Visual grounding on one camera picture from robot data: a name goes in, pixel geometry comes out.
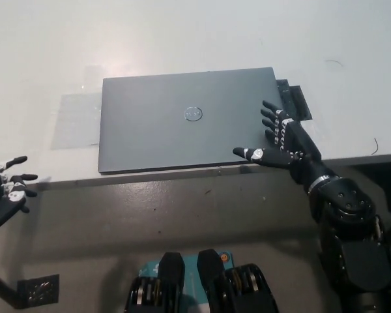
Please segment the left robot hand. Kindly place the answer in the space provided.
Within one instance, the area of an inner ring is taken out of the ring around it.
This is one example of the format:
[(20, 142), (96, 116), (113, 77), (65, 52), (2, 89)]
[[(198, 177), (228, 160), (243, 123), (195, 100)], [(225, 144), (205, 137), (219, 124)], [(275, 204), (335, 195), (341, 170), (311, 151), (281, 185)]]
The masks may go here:
[(29, 213), (26, 207), (27, 198), (37, 197), (37, 192), (29, 190), (26, 181), (38, 179), (35, 174), (12, 175), (5, 171), (10, 167), (27, 161), (27, 156), (19, 156), (0, 163), (0, 227), (12, 218), (17, 212)]

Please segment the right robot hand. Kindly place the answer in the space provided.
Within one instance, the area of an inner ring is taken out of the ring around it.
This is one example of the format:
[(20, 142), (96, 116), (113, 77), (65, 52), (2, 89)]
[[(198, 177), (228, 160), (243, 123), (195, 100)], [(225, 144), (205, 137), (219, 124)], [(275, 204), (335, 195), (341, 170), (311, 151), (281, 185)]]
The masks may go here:
[(331, 175), (321, 154), (299, 121), (267, 101), (262, 102), (262, 124), (267, 147), (236, 147), (233, 154), (251, 163), (288, 170), (295, 183), (309, 192)]

